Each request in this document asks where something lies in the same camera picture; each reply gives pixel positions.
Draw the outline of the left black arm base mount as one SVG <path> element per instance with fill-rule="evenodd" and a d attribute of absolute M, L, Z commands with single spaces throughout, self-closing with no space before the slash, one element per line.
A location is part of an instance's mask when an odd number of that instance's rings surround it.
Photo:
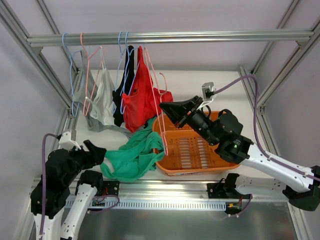
<path fill-rule="evenodd" d="M 108 196 L 108 195 L 119 195 L 120 182 L 115 180 L 104 180 L 101 186 L 98 187 L 96 197 Z"/>

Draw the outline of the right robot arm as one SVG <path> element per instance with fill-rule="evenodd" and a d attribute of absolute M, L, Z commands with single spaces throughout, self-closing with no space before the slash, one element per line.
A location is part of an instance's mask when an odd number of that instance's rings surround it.
<path fill-rule="evenodd" d="M 243 125 L 228 109 L 217 118 L 202 110 L 202 98 L 195 96 L 179 102 L 162 102 L 159 107 L 176 128 L 188 125 L 224 161 L 259 170 L 269 178 L 257 178 L 229 173 L 224 180 L 223 193 L 228 198 L 243 195 L 276 196 L 283 194 L 296 208 L 313 212 L 320 205 L 320 168 L 293 164 L 264 149 L 241 134 Z"/>

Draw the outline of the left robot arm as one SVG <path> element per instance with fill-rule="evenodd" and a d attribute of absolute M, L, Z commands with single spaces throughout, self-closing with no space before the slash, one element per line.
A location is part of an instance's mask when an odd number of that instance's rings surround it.
<path fill-rule="evenodd" d="M 76 240 L 94 196 L 104 190 L 103 175 L 92 170 L 105 158 L 106 149 L 93 145 L 89 140 L 84 146 L 70 150 L 52 151 L 43 165 L 41 180 L 31 192 L 31 213 L 37 237 L 40 240 Z M 78 181 L 75 201 L 66 218 L 63 218 L 70 185 Z"/>

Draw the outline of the green tank top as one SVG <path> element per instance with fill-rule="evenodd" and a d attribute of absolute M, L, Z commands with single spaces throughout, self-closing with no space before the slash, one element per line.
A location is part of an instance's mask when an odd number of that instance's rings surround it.
<path fill-rule="evenodd" d="M 158 132 L 153 131 L 156 119 L 149 119 L 147 127 L 136 131 L 118 150 L 106 152 L 105 158 L 112 167 L 105 162 L 100 165 L 105 177 L 121 182 L 134 182 L 156 169 L 156 163 L 165 156 L 162 138 Z"/>

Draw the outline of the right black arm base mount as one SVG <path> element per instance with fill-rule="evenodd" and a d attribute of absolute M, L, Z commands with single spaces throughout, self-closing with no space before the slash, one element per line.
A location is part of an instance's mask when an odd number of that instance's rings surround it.
<path fill-rule="evenodd" d="M 228 196 L 223 188 L 223 183 L 207 183 L 207 196 L 209 199 L 226 199 Z"/>

